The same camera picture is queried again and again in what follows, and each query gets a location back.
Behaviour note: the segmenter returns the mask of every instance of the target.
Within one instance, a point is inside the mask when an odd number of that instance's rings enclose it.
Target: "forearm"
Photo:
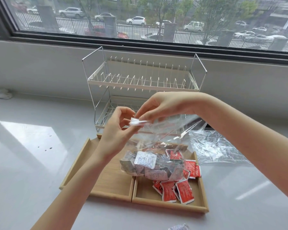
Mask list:
[[[71,229],[107,162],[97,150],[77,171],[32,230]]]
[[[212,96],[196,111],[288,196],[288,138]]]

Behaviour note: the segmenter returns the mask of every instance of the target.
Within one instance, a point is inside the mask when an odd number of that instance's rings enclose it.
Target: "hand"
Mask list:
[[[131,117],[134,117],[135,112],[123,106],[118,106],[113,112],[111,118],[108,120],[103,135],[100,139],[96,152],[99,155],[110,161],[116,154],[118,154],[127,141],[136,133],[141,126],[131,126],[122,129],[129,125]]]
[[[177,114],[198,114],[200,103],[209,95],[194,92],[157,92],[135,115],[140,120],[162,120]]]

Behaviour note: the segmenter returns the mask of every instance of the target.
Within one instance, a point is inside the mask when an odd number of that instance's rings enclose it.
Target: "dish rack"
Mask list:
[[[161,64],[156,61],[136,61],[130,58],[111,56],[106,59],[100,47],[82,59],[94,106],[94,123],[97,133],[102,133],[108,119],[117,106],[127,106],[135,112],[155,92],[188,91],[200,92],[207,70],[197,54],[190,69],[186,65]],[[92,87],[104,87],[104,92],[95,104]],[[97,106],[105,103],[101,114]],[[172,132],[180,135],[183,129]],[[140,133],[150,133],[142,128]]]

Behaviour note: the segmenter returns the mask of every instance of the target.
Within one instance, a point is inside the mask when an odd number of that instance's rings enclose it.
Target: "wooden box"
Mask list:
[[[87,159],[94,153],[99,139],[87,139],[80,153],[78,154],[75,162],[70,168],[69,172],[65,176],[60,189],[63,189],[70,179],[76,174],[79,168],[87,161]],[[196,153],[191,153],[187,150],[187,145],[180,145],[184,147],[185,159],[196,160]],[[181,204],[179,201],[176,203],[164,202],[162,197],[152,187],[152,181],[144,177],[131,177],[121,170],[121,164],[119,160],[125,155],[126,151],[136,150],[135,145],[125,146],[124,149],[119,152],[110,163],[101,172],[94,188],[90,195],[105,197],[110,199],[118,199],[124,201],[130,201],[134,203],[157,206],[163,208],[180,209],[193,212],[209,212],[206,193],[204,190],[202,178],[189,179],[189,184],[192,188],[194,196],[194,202],[187,205]]]

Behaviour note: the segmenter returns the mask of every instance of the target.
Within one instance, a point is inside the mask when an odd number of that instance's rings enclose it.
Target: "white countertop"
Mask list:
[[[17,95],[0,100],[0,229],[29,229],[59,194],[87,137],[89,101]],[[268,125],[288,137],[288,126]],[[73,229],[288,229],[288,198],[254,166],[202,166],[206,215],[92,197]]]

